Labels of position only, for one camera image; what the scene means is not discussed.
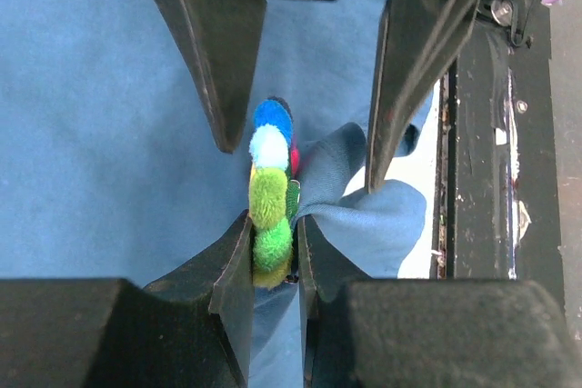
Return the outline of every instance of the black metal frame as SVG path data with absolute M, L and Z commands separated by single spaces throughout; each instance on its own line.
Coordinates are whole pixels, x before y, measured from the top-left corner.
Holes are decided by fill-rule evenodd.
M 436 187 L 438 250 L 446 271 L 433 277 L 530 279 L 542 284 L 564 307 L 556 149 L 549 78 L 549 11 L 530 17 L 532 44 L 512 48 L 503 29 L 480 24 L 449 71 L 441 102 Z M 510 96 L 517 128 L 519 177 L 506 173 L 509 146 L 503 116 Z M 511 193 L 524 209 L 512 213 Z M 531 220 L 522 234 L 512 221 Z

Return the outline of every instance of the blue fabric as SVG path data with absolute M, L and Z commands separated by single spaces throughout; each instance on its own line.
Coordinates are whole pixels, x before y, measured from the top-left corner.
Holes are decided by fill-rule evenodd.
M 263 124 L 251 138 L 248 150 L 256 168 L 274 167 L 285 171 L 289 166 L 289 149 L 281 131 L 271 124 Z
M 248 114 L 287 100 L 308 156 L 300 213 L 365 271 L 394 276 L 422 230 L 422 196 L 390 182 L 341 198 L 362 164 L 364 133 L 348 123 L 366 132 L 384 1 L 269 0 Z M 0 6 L 0 277 L 144 285 L 220 237 L 248 205 L 253 126 L 234 154 L 215 149 L 153 0 Z M 302 386 L 296 310 L 294 285 L 257 293 L 251 386 Z
M 287 145 L 293 139 L 293 121 L 287 110 L 276 100 L 265 100 L 255 110 L 255 128 L 271 124 L 281 131 Z

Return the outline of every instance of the blue pom-pom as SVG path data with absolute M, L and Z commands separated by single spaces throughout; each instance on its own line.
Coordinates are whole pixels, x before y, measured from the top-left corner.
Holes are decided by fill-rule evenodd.
M 256 129 L 248 150 L 256 168 L 279 168 L 289 166 L 289 151 L 283 134 L 271 124 Z
M 276 100 L 265 100 L 255 110 L 255 129 L 271 124 L 275 126 L 286 139 L 287 146 L 293 138 L 293 120 L 287 110 Z

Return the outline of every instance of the white surface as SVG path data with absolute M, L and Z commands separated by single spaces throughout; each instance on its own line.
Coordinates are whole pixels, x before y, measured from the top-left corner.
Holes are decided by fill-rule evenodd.
M 437 128 L 440 84 L 435 85 L 432 106 L 426 124 L 418 140 L 416 150 L 406 158 L 395 158 L 388 169 L 386 179 L 397 179 L 410 184 L 426 198 L 426 220 L 420 239 L 406 257 L 398 277 L 428 278 L 433 238 L 433 211 L 435 199 L 435 176 L 437 171 Z M 364 168 L 350 181 L 346 194 L 364 186 Z

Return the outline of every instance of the pom-pom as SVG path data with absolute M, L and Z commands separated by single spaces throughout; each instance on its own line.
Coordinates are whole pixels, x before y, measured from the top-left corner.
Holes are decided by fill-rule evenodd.
M 286 149 L 293 138 L 293 120 L 290 113 L 276 100 L 267 99 L 255 110 L 255 129 L 266 124 L 275 126 L 286 139 Z
M 263 272 L 258 268 L 253 269 L 253 285 L 258 288 L 272 290 L 280 285 L 287 275 L 291 273 L 291 262 L 293 261 L 293 250 L 289 257 L 272 272 Z
M 296 176 L 297 171 L 299 170 L 299 149 L 296 147 L 291 149 L 291 174 L 293 177 Z
M 265 124 L 256 129 L 248 150 L 256 168 L 273 167 L 285 171 L 289 166 L 286 139 L 271 124 Z
M 281 106 L 283 106 L 285 108 L 285 110 L 287 111 L 287 113 L 289 114 L 289 117 L 291 117 L 291 121 L 293 121 L 293 115 L 291 114 L 291 108 L 289 108 L 289 104 L 286 102 L 285 99 L 282 99 L 281 97 L 269 97 L 269 100 L 274 100 L 275 102 L 278 102 L 279 104 L 281 104 Z
M 258 229 L 275 226 L 286 212 L 287 177 L 278 168 L 257 168 L 248 189 L 249 213 Z
M 255 267 L 264 272 L 273 272 L 291 253 L 293 235 L 286 217 L 270 229 L 259 231 L 253 247 Z

